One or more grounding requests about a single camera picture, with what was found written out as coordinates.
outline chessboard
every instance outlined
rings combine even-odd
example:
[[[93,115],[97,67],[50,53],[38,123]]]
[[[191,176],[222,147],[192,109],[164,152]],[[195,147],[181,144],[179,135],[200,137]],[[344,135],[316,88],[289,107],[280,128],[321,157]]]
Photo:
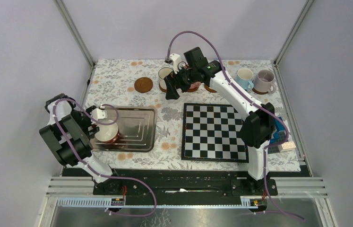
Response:
[[[183,160],[249,162],[238,136],[242,119],[231,105],[185,103],[183,126]]]

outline metal tray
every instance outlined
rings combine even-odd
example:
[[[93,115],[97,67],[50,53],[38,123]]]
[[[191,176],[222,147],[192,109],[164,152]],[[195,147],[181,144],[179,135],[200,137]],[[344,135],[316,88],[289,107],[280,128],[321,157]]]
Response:
[[[151,107],[116,107],[119,112],[117,121],[119,138],[112,144],[103,143],[96,138],[90,142],[93,150],[149,152],[154,147],[157,109]],[[114,119],[116,113],[105,107],[108,119]]]

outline mug handle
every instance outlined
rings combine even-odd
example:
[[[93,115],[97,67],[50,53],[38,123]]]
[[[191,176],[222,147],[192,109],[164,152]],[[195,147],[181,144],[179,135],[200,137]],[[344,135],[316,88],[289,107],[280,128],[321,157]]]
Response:
[[[247,89],[252,90],[254,88],[254,84],[251,80],[249,80],[249,85],[247,86]]]
[[[268,94],[273,94],[276,92],[276,84],[272,83],[271,86],[274,88],[272,91],[271,91],[271,88],[268,89]]]

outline floral tablecloth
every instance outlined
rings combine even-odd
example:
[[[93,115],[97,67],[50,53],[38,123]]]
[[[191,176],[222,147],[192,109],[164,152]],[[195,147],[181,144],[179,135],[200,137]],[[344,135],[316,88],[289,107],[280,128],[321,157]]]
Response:
[[[223,61],[235,79],[240,68],[249,68],[256,75],[260,70],[272,70],[271,61]],[[183,93],[178,100],[166,100],[158,86],[157,72],[168,66],[163,60],[99,60],[87,94],[85,107],[100,104],[115,106],[151,106],[158,111],[155,145],[147,153],[95,151],[101,161],[113,168],[136,169],[195,169],[247,171],[247,163],[181,160],[182,113],[184,103],[229,104],[217,93],[205,90],[204,85],[192,93]],[[151,91],[141,94],[134,89],[136,79],[149,77],[154,82]],[[257,95],[263,103],[271,102],[277,116],[287,119],[279,91]],[[296,152],[289,151],[268,156],[270,171],[300,171]]]

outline white wall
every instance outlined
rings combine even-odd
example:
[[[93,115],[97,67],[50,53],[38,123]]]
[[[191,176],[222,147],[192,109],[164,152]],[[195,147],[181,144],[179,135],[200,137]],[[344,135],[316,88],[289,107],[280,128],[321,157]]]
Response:
[[[312,169],[353,227],[353,0],[316,1],[280,68]]]
[[[273,59],[306,0],[64,0],[91,55],[98,59],[165,58],[171,39],[193,30],[208,38],[224,59]],[[172,52],[200,46],[180,36]]]
[[[38,133],[45,101],[79,100],[88,74],[52,0],[0,0],[0,226],[33,226],[60,169]]]

